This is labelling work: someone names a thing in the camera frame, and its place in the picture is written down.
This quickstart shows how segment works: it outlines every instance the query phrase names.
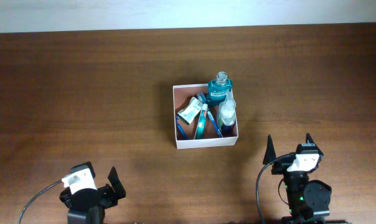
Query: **white background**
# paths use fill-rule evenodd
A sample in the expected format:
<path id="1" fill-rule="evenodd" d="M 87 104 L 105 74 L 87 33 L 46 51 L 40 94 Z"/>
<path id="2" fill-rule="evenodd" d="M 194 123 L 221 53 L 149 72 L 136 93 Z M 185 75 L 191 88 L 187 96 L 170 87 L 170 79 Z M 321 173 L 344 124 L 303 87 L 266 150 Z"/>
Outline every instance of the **white background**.
<path id="1" fill-rule="evenodd" d="M 376 0 L 0 0 L 0 32 L 376 22 Z"/>

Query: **white box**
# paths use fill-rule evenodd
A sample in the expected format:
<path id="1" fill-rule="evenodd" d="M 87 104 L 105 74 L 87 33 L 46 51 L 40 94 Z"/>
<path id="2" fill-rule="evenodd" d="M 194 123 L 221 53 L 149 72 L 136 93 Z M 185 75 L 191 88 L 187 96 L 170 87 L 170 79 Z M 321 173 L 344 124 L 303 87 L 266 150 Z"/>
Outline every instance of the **white box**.
<path id="1" fill-rule="evenodd" d="M 177 131 L 176 127 L 176 114 L 181 109 L 185 108 L 192 96 L 196 97 L 198 93 L 207 93 L 207 84 L 195 84 L 195 85 L 178 85 L 173 86 L 173 101 L 174 101 L 174 134 L 176 137 L 176 145 L 178 149 L 198 148 L 198 147 L 215 147 L 215 146 L 233 146 L 238 140 L 238 120 L 233 128 L 233 136 L 219 138 L 215 132 L 214 126 L 209 118 L 206 119 L 205 133 L 203 139 L 195 139 L 194 134 L 198 122 L 198 117 L 190 124 L 179 120 L 179 124 L 182 126 L 187 137 L 192 140 L 183 140 L 181 134 Z M 218 106 L 210 106 L 210 111 L 214 119 L 217 120 Z"/>

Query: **mouthwash bottle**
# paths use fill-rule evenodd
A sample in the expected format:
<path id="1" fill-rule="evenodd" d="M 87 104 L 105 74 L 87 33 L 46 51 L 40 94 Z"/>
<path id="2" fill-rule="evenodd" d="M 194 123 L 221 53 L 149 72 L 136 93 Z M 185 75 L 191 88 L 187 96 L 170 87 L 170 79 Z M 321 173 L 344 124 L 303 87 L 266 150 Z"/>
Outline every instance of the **mouthwash bottle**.
<path id="1" fill-rule="evenodd" d="M 235 116 L 236 107 L 237 104 L 232 98 L 232 92 L 228 91 L 225 101 L 220 103 L 219 112 L 217 113 L 217 124 L 224 137 L 232 135 L 233 126 L 237 119 Z"/>
<path id="2" fill-rule="evenodd" d="M 219 72 L 215 80 L 208 84 L 209 94 L 207 95 L 208 105 L 219 105 L 225 100 L 225 95 L 232 89 L 232 80 L 229 80 L 225 72 Z"/>

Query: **wood grain surface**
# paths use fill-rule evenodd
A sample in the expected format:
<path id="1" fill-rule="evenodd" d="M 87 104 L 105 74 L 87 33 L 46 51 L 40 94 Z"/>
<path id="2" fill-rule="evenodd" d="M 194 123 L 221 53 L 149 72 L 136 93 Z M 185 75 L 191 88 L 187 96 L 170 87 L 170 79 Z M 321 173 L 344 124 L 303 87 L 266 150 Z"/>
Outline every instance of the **wood grain surface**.
<path id="1" fill-rule="evenodd" d="M 177 150 L 172 86 L 230 75 L 239 139 Z M 313 139 L 310 175 L 332 187 L 331 216 L 376 223 L 376 24 L 0 34 L 0 223 L 91 161 L 127 191 L 106 223 L 255 223 L 267 135 L 277 155 Z M 265 217 L 289 215 L 281 176 L 260 183 Z M 66 223 L 61 185 L 23 223 Z"/>

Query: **black cable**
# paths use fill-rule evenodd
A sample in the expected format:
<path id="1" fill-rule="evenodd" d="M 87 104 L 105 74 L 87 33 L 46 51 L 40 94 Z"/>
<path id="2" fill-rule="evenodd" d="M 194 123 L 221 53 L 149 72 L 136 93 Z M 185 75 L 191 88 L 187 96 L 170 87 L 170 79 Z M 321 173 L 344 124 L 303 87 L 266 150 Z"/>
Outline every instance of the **black cable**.
<path id="1" fill-rule="evenodd" d="M 283 159 L 285 157 L 289 157 L 291 156 L 291 154 L 286 154 L 286 155 L 283 155 L 283 156 L 279 156 L 278 158 L 274 159 L 273 161 L 269 162 L 267 165 L 265 165 L 261 171 L 258 173 L 258 176 L 257 176 L 257 180 L 256 180 L 256 201 L 257 201 L 257 210 L 258 210 L 258 214 L 260 216 L 260 220 L 261 220 L 261 223 L 262 224 L 265 224 L 265 221 L 264 221 L 264 217 L 263 217 L 263 214 L 261 213 L 261 208 L 260 208 L 260 201 L 258 200 L 258 184 L 260 182 L 260 177 L 262 175 L 262 173 L 264 172 L 265 169 L 267 169 L 268 166 L 274 164 L 274 162 L 280 160 L 280 159 Z"/>
<path id="2" fill-rule="evenodd" d="M 21 224 L 21 221 L 22 221 L 22 217 L 24 216 L 24 213 L 26 211 L 26 209 L 28 208 L 29 205 L 31 205 L 31 203 L 36 199 L 38 198 L 40 195 L 42 195 L 43 193 L 45 193 L 46 191 L 50 190 L 51 188 L 55 187 L 57 184 L 60 184 L 62 183 L 61 180 L 58 180 L 56 181 L 55 183 L 51 184 L 50 186 L 46 187 L 44 190 L 40 191 L 37 195 L 35 195 L 24 207 L 24 209 L 22 209 L 22 212 L 21 214 L 19 215 L 19 219 L 18 219 L 18 224 Z"/>
<path id="3" fill-rule="evenodd" d="M 280 184 L 278 184 L 278 195 L 280 195 L 280 199 L 281 199 L 285 204 L 289 205 L 289 203 L 288 203 L 288 202 L 285 202 L 285 200 L 283 200 L 283 199 L 282 199 L 282 196 L 281 196 L 280 188 L 281 188 L 281 184 L 282 184 L 282 182 L 283 182 L 283 178 L 281 179 Z"/>

